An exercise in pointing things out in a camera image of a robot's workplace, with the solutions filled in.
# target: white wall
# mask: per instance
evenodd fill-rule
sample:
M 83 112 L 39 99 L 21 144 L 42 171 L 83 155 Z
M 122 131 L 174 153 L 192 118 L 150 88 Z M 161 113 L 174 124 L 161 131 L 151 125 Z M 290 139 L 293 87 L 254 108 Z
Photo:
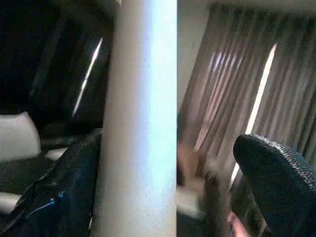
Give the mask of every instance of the white wall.
M 178 111 L 187 90 L 208 16 L 205 2 L 178 0 Z

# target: beige curtain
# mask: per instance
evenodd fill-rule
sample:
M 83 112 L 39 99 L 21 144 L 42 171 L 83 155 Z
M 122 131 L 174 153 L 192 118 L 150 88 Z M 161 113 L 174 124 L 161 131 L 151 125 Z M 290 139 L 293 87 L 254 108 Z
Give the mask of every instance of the beige curtain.
M 178 139 L 217 159 L 227 175 L 232 147 L 245 132 L 280 18 L 216 5 L 178 116 Z
M 316 22 L 286 16 L 253 133 L 287 144 L 316 165 Z

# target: white object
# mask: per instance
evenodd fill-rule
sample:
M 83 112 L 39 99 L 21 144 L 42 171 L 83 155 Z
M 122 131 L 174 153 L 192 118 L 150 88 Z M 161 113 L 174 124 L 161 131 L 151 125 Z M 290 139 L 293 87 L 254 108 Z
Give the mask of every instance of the white object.
M 21 195 L 0 192 L 0 213 L 10 214 Z
M 47 152 L 45 157 L 49 158 L 51 160 L 58 160 L 67 149 L 68 149 L 68 147 L 50 150 Z
M 0 162 L 40 153 L 40 137 L 27 112 L 0 115 Z
M 177 1 L 117 20 L 91 236 L 175 237 Z

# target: curtain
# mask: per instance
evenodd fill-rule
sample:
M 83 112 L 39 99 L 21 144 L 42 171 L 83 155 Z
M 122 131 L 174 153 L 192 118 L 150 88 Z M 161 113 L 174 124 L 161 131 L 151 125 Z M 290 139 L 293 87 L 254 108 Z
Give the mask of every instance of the curtain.
M 235 139 L 251 122 L 264 74 L 251 133 L 292 147 L 316 166 L 316 19 L 213 5 L 178 115 L 178 140 L 218 160 L 227 182 Z M 238 176 L 233 209 L 257 236 L 264 222 Z
M 281 19 L 215 5 L 178 116 L 178 140 L 216 159 L 230 176 Z
M 316 21 L 287 15 L 252 133 L 316 165 Z

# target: metal pole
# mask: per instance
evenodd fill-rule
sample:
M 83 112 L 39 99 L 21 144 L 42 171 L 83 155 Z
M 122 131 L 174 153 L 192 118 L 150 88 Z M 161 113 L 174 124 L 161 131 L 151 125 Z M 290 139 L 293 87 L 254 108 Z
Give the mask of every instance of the metal pole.
M 123 0 L 92 237 L 176 236 L 176 0 Z

